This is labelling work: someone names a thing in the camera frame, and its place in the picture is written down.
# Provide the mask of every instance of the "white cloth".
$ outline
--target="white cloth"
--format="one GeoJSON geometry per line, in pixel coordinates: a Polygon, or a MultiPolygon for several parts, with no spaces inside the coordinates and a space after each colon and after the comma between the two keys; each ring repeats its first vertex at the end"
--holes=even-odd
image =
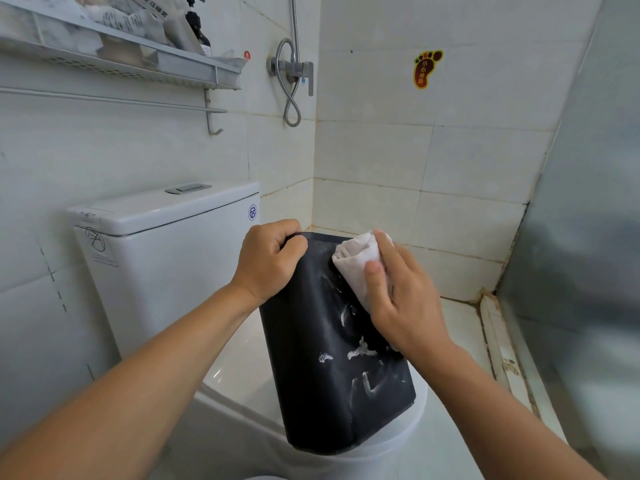
{"type": "MultiPolygon", "coordinates": [[[[358,297],[360,304],[368,313],[371,313],[369,291],[367,290],[367,282],[364,279],[364,265],[368,261],[382,261],[376,236],[372,232],[367,232],[354,237],[350,241],[338,244],[332,256],[332,261],[356,297],[358,297]]],[[[387,284],[390,294],[391,282],[388,275],[387,284]]]]}

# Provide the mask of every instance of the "label on toilet tank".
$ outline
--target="label on toilet tank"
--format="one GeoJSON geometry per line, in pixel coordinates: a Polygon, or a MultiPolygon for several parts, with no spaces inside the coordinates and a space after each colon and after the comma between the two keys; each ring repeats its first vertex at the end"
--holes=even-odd
{"type": "Polygon", "coordinates": [[[109,244],[106,236],[100,234],[91,227],[87,227],[85,229],[84,236],[88,243],[88,250],[95,262],[118,267],[118,261],[116,261],[116,258],[113,255],[113,250],[111,249],[111,245],[109,244]]]}

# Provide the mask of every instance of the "warning sticker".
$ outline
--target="warning sticker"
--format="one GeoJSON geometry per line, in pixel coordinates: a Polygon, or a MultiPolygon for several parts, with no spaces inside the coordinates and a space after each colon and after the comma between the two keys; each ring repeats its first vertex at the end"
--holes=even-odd
{"type": "Polygon", "coordinates": [[[89,251],[91,252],[91,256],[94,261],[118,267],[118,262],[116,261],[111,246],[105,236],[91,227],[87,227],[85,229],[84,235],[88,240],[90,246],[89,251]]]}
{"type": "Polygon", "coordinates": [[[413,83],[418,89],[425,89],[429,85],[429,74],[435,69],[438,62],[442,60],[444,50],[430,50],[418,55],[414,60],[415,69],[413,71],[413,83]]]}

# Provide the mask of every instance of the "footprint sticker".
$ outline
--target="footprint sticker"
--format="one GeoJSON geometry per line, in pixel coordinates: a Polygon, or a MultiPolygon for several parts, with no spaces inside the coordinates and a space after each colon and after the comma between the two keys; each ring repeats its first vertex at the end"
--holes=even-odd
{"type": "Polygon", "coordinates": [[[443,50],[431,50],[416,57],[415,70],[413,71],[415,87],[424,89],[429,85],[429,74],[436,69],[437,63],[442,60],[443,56],[443,50]]]}

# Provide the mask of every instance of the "left hand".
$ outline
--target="left hand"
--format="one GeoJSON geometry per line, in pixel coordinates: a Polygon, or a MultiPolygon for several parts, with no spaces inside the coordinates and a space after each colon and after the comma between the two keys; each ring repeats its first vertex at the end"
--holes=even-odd
{"type": "Polygon", "coordinates": [[[297,235],[280,249],[287,236],[302,232],[296,219],[253,226],[246,234],[231,285],[255,298],[256,307],[282,290],[307,250],[307,238],[297,235]]]}

